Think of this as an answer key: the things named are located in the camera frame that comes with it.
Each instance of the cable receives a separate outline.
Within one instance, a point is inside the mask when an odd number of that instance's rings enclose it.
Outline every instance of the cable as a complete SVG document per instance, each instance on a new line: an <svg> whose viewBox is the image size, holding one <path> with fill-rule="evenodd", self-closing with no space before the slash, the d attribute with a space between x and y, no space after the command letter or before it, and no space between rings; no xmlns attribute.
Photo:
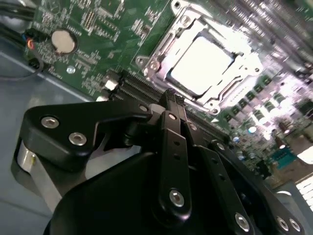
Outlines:
<svg viewBox="0 0 313 235"><path fill-rule="evenodd" d="M35 56L35 58L38 60L39 62L39 67L38 69L36 69L32 74L30 75L26 75L23 77L6 77L6 76L0 76L0 81L8 81L8 82L20 82L20 81L25 81L28 80L34 76L36 76L37 74L39 74L40 72L42 72L44 70L44 62L41 58L41 55L39 54L39 52L35 49L34 43L32 39L27 40L27 46L29 48L29 50L33 53L33 55Z"/></svg>
<svg viewBox="0 0 313 235"><path fill-rule="evenodd" d="M28 6L21 6L18 4L14 4L14 3L8 3L8 2L0 2L0 9L12 9L13 11L21 11L24 13L30 13L30 14L34 14L35 13L35 9L28 7Z"/></svg>
<svg viewBox="0 0 313 235"><path fill-rule="evenodd" d="M35 9L12 3L0 2L0 15L32 21L35 15Z"/></svg>
<svg viewBox="0 0 313 235"><path fill-rule="evenodd" d="M21 38L21 35L8 28L7 26L5 26L4 24L0 23L0 36L5 38L6 40L13 42L14 44L16 44L18 47L25 47L26 46L26 41L27 39L23 39Z"/></svg>
<svg viewBox="0 0 313 235"><path fill-rule="evenodd" d="M20 20L24 20L24 21L32 21L34 19L34 15L25 15L25 14L21 14L19 12L12 12L12 11L6 11L6 10L2 10L0 9L0 15L2 16L8 16L11 18L17 18Z"/></svg>

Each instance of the motherboard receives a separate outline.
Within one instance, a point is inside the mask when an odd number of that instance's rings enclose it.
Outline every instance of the motherboard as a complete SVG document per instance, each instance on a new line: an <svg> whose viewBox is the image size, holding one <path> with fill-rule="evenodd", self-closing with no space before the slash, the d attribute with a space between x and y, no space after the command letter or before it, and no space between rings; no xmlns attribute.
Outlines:
<svg viewBox="0 0 313 235"><path fill-rule="evenodd" d="M305 0L41 0L28 32L48 72L94 100L175 90L267 178L301 154L311 164L312 17Z"/></svg>

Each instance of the cpu socket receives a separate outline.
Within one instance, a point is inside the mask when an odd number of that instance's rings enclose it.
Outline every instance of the cpu socket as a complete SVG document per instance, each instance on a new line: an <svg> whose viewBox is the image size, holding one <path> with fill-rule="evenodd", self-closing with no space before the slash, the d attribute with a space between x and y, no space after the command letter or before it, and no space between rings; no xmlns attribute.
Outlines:
<svg viewBox="0 0 313 235"><path fill-rule="evenodd" d="M263 66L248 38L216 22L202 6L175 0L176 16L151 56L136 57L147 80L174 88L185 102L212 115L247 77Z"/></svg>

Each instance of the black cable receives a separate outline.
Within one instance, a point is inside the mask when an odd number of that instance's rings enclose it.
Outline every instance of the black cable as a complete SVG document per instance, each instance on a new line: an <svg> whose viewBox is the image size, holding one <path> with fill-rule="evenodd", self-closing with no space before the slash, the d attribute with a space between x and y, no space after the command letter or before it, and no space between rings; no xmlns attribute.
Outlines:
<svg viewBox="0 0 313 235"><path fill-rule="evenodd" d="M39 62L39 67L38 69L36 69L32 74L30 75L26 75L23 77L6 77L6 76L0 76L0 81L7 81L7 82L21 82L21 81L25 81L28 80L34 76L36 76L37 74L39 74L40 72L42 72L44 70L44 62L41 58L41 55L39 54L39 52L36 49L30 49L30 51L33 53L33 55L36 57L36 59Z"/></svg>
<svg viewBox="0 0 313 235"><path fill-rule="evenodd" d="M20 20L24 20L24 21L32 21L34 19L34 17L30 16L30 15L24 15L24 14L20 14L18 12L5 11L5 10L1 10L1 9L0 9L0 15L8 16L11 18L16 18L16 19L20 19Z"/></svg>
<svg viewBox="0 0 313 235"><path fill-rule="evenodd" d="M6 9L6 10L12 9L13 11L21 11L24 13L35 14L34 8L21 6L21 5L14 4L14 3L8 3L8 2L0 2L0 9Z"/></svg>
<svg viewBox="0 0 313 235"><path fill-rule="evenodd" d="M6 38L7 40L10 40L10 41L14 41L18 43L19 45L21 45L22 47L25 47L26 42L25 40L22 39L21 35L18 32L8 28L7 26L1 23L0 23L0 28L1 28L0 30L1 37Z"/></svg>

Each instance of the silver screw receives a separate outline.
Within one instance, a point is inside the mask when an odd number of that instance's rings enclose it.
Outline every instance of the silver screw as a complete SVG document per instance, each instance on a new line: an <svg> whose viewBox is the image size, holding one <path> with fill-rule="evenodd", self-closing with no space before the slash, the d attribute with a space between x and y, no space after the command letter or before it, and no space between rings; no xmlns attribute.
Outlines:
<svg viewBox="0 0 313 235"><path fill-rule="evenodd" d="M148 111L148 109L143 105L139 105L139 108L144 112Z"/></svg>
<svg viewBox="0 0 313 235"><path fill-rule="evenodd" d="M176 120L176 117L173 114L168 115L171 119Z"/></svg>
<svg viewBox="0 0 313 235"><path fill-rule="evenodd" d="M292 227L294 228L294 229L296 229L298 232L299 231L301 231L301 228L300 228L300 226L298 225L298 223L297 222L295 222L293 219L289 219L289 221L290 221L290 223L291 223L291 225L292 225Z"/></svg>
<svg viewBox="0 0 313 235"><path fill-rule="evenodd" d="M170 199L172 203L177 207L182 207L185 204L185 199L183 195L177 190L170 191Z"/></svg>
<svg viewBox="0 0 313 235"><path fill-rule="evenodd" d="M249 223L248 223L246 218L244 218L241 214L236 213L235 214L235 219L236 219L237 224L239 225L239 227L242 230L244 230L245 232L249 232L250 225L249 225Z"/></svg>
<svg viewBox="0 0 313 235"><path fill-rule="evenodd" d="M194 125L194 124L190 124L190 127L191 127L191 129L193 129L194 131L196 131L197 130L197 127Z"/></svg>
<svg viewBox="0 0 313 235"><path fill-rule="evenodd" d="M217 143L218 148L220 148L221 150L225 150L224 145L222 145L221 143Z"/></svg>
<svg viewBox="0 0 313 235"><path fill-rule="evenodd" d="M82 133L79 133L79 132L74 132L70 134L68 139L73 145L78 145L78 146L83 146L87 142L86 136L84 136Z"/></svg>
<svg viewBox="0 0 313 235"><path fill-rule="evenodd" d="M60 123L54 117L44 117L43 119L41 119L41 125L45 128L54 129L57 128Z"/></svg>
<svg viewBox="0 0 313 235"><path fill-rule="evenodd" d="M286 222L281 217L278 216L276 218L276 220L277 220L279 226L282 227L283 230L285 230L285 231L289 230L288 225L286 224Z"/></svg>
<svg viewBox="0 0 313 235"><path fill-rule="evenodd" d="M69 73L69 74L73 74L73 73L75 73L76 72L76 68L74 67L74 66L68 66L68 68L67 68L67 73Z"/></svg>
<svg viewBox="0 0 313 235"><path fill-rule="evenodd" d="M190 24L190 18L188 16L182 16L182 18L180 19L180 22L182 26L188 27L188 25Z"/></svg>
<svg viewBox="0 0 313 235"><path fill-rule="evenodd" d="M156 61L152 61L152 62L150 63L150 68L151 68L153 71L157 71L158 68L159 68L159 65L157 64Z"/></svg>

